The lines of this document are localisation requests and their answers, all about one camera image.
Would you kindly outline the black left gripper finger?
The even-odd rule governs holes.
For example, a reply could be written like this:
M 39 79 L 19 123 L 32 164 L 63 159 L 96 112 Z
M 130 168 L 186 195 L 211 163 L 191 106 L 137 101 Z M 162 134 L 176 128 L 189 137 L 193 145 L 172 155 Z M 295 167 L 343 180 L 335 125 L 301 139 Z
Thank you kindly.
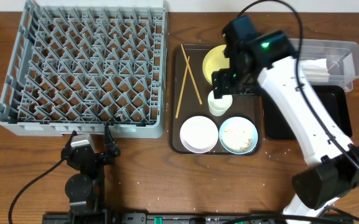
M 71 148 L 71 143 L 72 143 L 72 139 L 73 137 L 75 137 L 77 135 L 76 131 L 72 131 L 67 143 L 65 144 L 65 148 Z
M 109 124 L 105 124 L 104 126 L 104 146 L 107 148 L 107 151 L 113 156 L 118 157 L 121 155 L 121 150 L 118 147 L 117 143 L 113 139 L 110 131 Z

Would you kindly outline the white plastic cup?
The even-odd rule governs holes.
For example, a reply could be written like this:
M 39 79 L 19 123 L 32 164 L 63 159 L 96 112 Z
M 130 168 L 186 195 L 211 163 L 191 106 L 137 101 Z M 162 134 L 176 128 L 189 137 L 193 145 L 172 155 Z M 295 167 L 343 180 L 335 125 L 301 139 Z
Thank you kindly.
M 222 116 L 232 105 L 233 97 L 231 95 L 223 95 L 220 99 L 215 99 L 213 91 L 208 94 L 208 109 L 214 116 Z

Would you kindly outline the light blue round bowl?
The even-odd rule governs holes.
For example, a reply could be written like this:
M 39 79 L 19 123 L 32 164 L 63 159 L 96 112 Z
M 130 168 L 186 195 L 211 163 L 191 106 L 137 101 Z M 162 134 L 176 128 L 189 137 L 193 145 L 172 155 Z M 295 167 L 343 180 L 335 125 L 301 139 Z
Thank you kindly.
M 258 130 L 247 118 L 234 116 L 226 119 L 219 129 L 223 148 L 232 154 L 250 155 L 258 145 Z

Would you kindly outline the rice food scraps pile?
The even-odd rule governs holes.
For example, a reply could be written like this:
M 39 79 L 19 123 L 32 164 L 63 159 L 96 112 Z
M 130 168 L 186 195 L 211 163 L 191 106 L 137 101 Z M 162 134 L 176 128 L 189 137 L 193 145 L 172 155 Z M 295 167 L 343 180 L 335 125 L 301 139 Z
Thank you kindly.
M 225 129 L 221 139 L 224 145 L 235 153 L 246 152 L 252 144 L 252 138 L 249 134 L 239 129 Z

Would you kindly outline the white round bowl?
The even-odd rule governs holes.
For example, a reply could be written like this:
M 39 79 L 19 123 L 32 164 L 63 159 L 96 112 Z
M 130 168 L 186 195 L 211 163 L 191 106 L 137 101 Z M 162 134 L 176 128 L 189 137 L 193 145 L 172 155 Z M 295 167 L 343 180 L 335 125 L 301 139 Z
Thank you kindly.
M 215 147 L 218 141 L 218 128 L 206 116 L 193 116 L 180 128 L 180 141 L 190 152 L 203 154 Z

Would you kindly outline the white paper napkin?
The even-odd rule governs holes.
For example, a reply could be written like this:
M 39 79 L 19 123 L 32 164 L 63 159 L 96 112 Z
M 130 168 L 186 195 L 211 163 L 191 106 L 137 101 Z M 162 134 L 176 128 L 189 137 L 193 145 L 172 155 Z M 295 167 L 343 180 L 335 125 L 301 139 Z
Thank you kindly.
M 327 68 L 327 59 L 321 58 L 317 60 L 300 61 L 301 69 L 310 82 L 328 83 L 329 72 Z

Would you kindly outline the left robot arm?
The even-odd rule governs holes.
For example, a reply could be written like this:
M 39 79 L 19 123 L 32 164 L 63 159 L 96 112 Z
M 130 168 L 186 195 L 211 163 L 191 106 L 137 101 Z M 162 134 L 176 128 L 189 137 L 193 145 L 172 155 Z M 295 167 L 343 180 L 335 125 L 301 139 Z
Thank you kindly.
M 62 160 L 79 173 L 71 176 L 65 184 L 69 198 L 69 223 L 114 223 L 114 211 L 105 206 L 106 166 L 114 164 L 121 151 L 114 141 L 109 126 L 104 126 L 106 151 L 95 152 L 95 143 L 90 134 L 73 131 L 61 151 Z

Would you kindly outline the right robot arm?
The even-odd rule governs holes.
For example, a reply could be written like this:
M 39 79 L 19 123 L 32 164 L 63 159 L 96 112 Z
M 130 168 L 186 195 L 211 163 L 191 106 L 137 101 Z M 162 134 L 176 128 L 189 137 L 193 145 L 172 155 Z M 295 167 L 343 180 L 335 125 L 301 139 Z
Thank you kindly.
M 359 146 L 336 125 L 298 65 L 281 31 L 261 35 L 247 16 L 222 30 L 230 66 L 212 74 L 215 98 L 261 91 L 292 129 L 308 169 L 292 178 L 287 220 L 317 221 L 323 209 L 359 186 Z

